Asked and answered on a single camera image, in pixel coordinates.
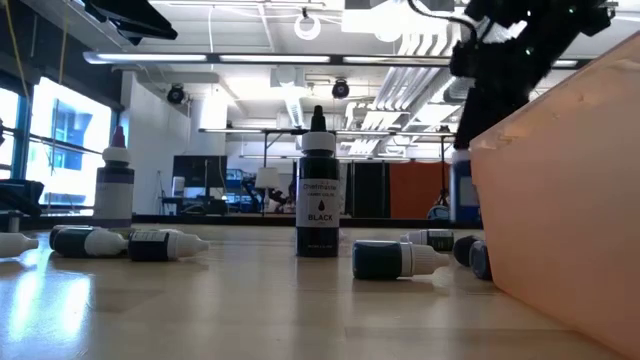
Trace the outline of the small teal food coloring bottle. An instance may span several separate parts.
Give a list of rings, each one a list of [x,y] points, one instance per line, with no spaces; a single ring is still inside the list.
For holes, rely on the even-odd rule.
[[[352,247],[352,273],[360,280],[394,280],[431,275],[449,265],[449,257],[429,245],[358,240]]]

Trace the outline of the white lamp shade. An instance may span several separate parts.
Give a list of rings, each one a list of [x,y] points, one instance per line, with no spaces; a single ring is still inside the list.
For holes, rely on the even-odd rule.
[[[280,185],[279,171],[275,167],[261,167],[255,179],[257,189],[276,189]]]

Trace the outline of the orange partition panel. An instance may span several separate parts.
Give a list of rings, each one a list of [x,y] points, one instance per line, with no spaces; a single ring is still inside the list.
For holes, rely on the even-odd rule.
[[[449,184],[449,166],[405,162],[389,165],[390,214],[394,219],[426,219]]]

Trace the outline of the large purple food coloring bottle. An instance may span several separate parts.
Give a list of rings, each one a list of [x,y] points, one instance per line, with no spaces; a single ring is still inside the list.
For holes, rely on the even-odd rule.
[[[124,130],[115,127],[110,145],[102,153],[104,165],[97,169],[94,220],[107,228],[129,228],[135,171],[126,148]]]

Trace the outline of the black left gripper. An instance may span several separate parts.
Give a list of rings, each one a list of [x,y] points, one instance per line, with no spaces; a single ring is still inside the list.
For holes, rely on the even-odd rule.
[[[115,25],[127,40],[157,38],[175,40],[178,36],[171,23],[148,0],[82,0],[86,7],[100,12]]]

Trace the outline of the large black food coloring bottle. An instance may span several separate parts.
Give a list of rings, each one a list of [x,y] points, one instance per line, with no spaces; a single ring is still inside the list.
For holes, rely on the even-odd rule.
[[[340,176],[336,137],[316,105],[308,132],[301,138],[303,156],[296,180],[296,255],[336,257],[339,247]]]

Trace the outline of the small green food coloring bottle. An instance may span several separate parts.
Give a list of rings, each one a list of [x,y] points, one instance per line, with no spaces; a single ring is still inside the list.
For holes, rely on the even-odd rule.
[[[400,237],[403,243],[431,246],[437,252],[451,252],[454,246],[454,233],[446,229],[426,229],[409,231]]]

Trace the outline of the small dark food coloring bottle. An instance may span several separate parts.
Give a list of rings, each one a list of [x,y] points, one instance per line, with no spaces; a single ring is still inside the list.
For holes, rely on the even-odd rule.
[[[37,249],[39,241],[21,233],[0,233],[0,258],[20,256],[28,250]]]
[[[98,229],[98,226],[91,226],[91,225],[55,225],[52,228],[52,230],[50,231],[50,234],[49,234],[49,247],[51,249],[54,249],[54,242],[55,242],[56,235],[61,230],[65,230],[65,229],[89,229],[89,230],[95,230],[95,229]]]
[[[136,231],[128,241],[132,261],[168,262],[193,257],[209,249],[209,243],[197,235],[167,230]]]
[[[52,250],[68,258],[102,258],[122,255],[127,248],[128,241],[120,234],[98,228],[61,230]]]

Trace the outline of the black computer monitor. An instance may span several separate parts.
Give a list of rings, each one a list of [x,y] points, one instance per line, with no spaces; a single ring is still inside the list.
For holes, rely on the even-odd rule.
[[[226,156],[175,155],[172,175],[183,178],[185,187],[221,188],[226,169]]]

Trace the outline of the orange translucent plastic bin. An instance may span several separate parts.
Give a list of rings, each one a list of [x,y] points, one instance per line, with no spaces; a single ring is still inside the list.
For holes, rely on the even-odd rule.
[[[470,154],[495,284],[640,360],[640,31]]]

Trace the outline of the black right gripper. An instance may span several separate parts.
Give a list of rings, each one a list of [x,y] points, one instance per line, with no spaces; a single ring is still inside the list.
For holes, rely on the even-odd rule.
[[[529,94],[522,92],[549,73],[578,35],[608,28],[615,9],[607,0],[471,0],[464,14],[486,19],[488,30],[525,26],[507,40],[488,42],[483,32],[455,45],[451,74],[476,85],[468,92],[455,150],[467,150],[476,136],[524,106]]]

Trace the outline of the small purple food coloring bottle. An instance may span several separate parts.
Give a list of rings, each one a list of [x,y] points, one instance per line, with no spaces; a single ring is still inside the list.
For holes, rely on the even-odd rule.
[[[488,247],[484,240],[476,240],[469,250],[469,265],[473,274],[481,280],[492,281]]]

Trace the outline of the long ceiling light bar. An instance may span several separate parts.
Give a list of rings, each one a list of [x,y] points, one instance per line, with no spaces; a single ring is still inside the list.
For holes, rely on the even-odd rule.
[[[105,53],[84,52],[85,61],[93,65],[303,65],[365,67],[448,67],[447,56],[398,55],[313,55],[276,53]]]

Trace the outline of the large blue food coloring bottle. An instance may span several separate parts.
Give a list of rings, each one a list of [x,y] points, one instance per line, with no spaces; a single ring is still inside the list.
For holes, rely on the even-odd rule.
[[[450,165],[450,221],[481,225],[477,190],[472,181],[471,157],[468,150],[455,150]]]

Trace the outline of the black aluminium table frame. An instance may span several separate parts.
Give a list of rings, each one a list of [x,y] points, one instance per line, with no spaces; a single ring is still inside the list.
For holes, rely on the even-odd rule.
[[[262,226],[294,227],[295,217],[286,215],[258,216],[168,216],[134,215],[130,227],[141,224],[164,225],[211,225],[211,226]],[[126,225],[96,220],[90,216],[41,216],[21,217],[20,230],[46,230],[55,225],[90,225],[109,228],[123,228]],[[406,229],[456,229],[482,230],[481,223],[450,222],[448,220],[393,219],[393,218],[342,218],[341,228],[406,228]]]

